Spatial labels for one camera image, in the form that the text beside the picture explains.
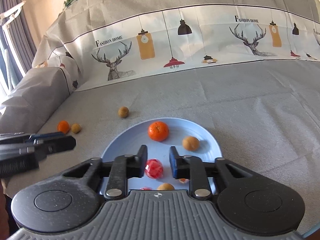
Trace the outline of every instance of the plate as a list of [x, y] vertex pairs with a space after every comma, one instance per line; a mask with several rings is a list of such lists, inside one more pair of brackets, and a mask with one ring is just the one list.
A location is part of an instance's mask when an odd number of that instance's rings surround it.
[[[169, 126], [169, 136], [162, 142], [156, 142], [149, 138], [148, 127], [155, 121], [165, 122]], [[185, 136], [194, 136], [200, 140], [200, 147], [195, 152], [190, 152], [182, 147]], [[104, 162], [113, 161], [119, 155], [137, 154], [142, 144], [148, 147], [148, 160], [158, 159], [161, 161], [164, 172], [160, 179], [151, 179], [146, 175], [142, 178], [128, 179], [128, 190], [151, 187], [156, 190], [162, 183], [170, 183], [175, 189], [189, 189], [189, 183], [182, 184], [172, 177], [169, 163], [170, 146], [175, 146], [179, 155], [194, 155], [204, 162], [214, 162], [215, 158], [222, 157], [220, 147], [211, 133], [194, 122], [180, 118], [157, 118], [138, 123], [116, 137], [102, 154]], [[100, 193], [104, 192], [108, 178], [103, 179]], [[212, 192], [215, 186], [212, 178], [209, 178]]]

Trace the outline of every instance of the red wrapped candy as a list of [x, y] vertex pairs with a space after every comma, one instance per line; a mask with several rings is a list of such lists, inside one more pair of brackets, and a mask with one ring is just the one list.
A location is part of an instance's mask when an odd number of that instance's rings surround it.
[[162, 163], [157, 159], [147, 160], [146, 164], [146, 175], [152, 179], [159, 179], [163, 174]]
[[152, 190], [151, 187], [141, 187], [140, 189], [141, 189], [141, 190]]

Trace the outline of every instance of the deer illustration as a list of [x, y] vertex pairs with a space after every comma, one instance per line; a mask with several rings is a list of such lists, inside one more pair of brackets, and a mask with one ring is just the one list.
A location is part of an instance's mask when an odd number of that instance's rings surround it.
[[266, 29], [264, 29], [264, 32], [263, 32], [263, 30], [261, 29], [261, 27], [257, 24], [258, 27], [259, 27], [260, 30], [261, 30], [261, 34], [258, 35], [258, 32], [256, 31], [256, 37], [253, 38], [253, 42], [252, 42], [252, 43], [249, 43], [249, 41], [247, 40], [247, 38], [243, 36], [243, 31], [241, 32], [241, 36], [240, 36], [239, 33], [237, 32], [237, 27], [238, 27], [238, 25], [235, 27], [234, 32], [233, 32], [233, 31], [231, 30], [231, 28], [229, 27], [230, 31], [232, 32], [232, 34], [233, 34], [235, 37], [237, 37], [238, 39], [242, 40], [242, 41], [243, 41], [243, 44], [244, 44], [245, 46], [248, 46], [248, 47], [251, 49], [251, 51], [252, 51], [252, 53], [253, 53], [254, 55], [261, 56], [261, 57], [276, 56], [276, 54], [273, 54], [273, 53], [270, 53], [270, 52], [263, 52], [263, 51], [260, 52], [260, 51], [257, 50], [257, 46], [258, 46], [258, 44], [259, 44], [258, 40], [261, 40], [264, 36], [266, 36], [266, 33], [267, 33], [267, 30], [266, 30]]
[[96, 61], [105, 63], [106, 66], [110, 68], [108, 81], [118, 79], [118, 78], [123, 78], [123, 77], [130, 77], [136, 74], [135, 71], [133, 70], [130, 70], [130, 71], [117, 70], [117, 66], [122, 62], [122, 58], [129, 53], [132, 45], [132, 42], [130, 42], [130, 46], [128, 48], [126, 44], [124, 44], [123, 42], [121, 43], [124, 45], [124, 51], [122, 53], [121, 50], [119, 50], [120, 55], [116, 58], [114, 62], [111, 62], [110, 59], [106, 58], [106, 54], [103, 55], [103, 58], [100, 57], [99, 56], [100, 49], [98, 50], [96, 57], [91, 54]]

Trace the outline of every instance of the silver rivet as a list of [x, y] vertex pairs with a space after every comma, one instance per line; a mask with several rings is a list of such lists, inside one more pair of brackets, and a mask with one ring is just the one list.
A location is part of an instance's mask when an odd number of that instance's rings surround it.
[[109, 196], [109, 197], [118, 197], [122, 194], [122, 191], [118, 188], [112, 188], [112, 189], [109, 189], [107, 192], [106, 192], [106, 195]]
[[200, 188], [195, 191], [197, 197], [207, 197], [210, 195], [210, 191], [205, 188]]

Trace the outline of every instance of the curtain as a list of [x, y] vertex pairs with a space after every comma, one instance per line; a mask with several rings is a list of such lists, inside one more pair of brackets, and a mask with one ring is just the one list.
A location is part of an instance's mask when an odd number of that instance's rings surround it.
[[[20, 2], [21, 0], [0, 0], [0, 11], [7, 11]], [[31, 37], [23, 10], [19, 16], [10, 23], [9, 34], [22, 68], [27, 72], [32, 67], [31, 63], [36, 54], [36, 46]]]

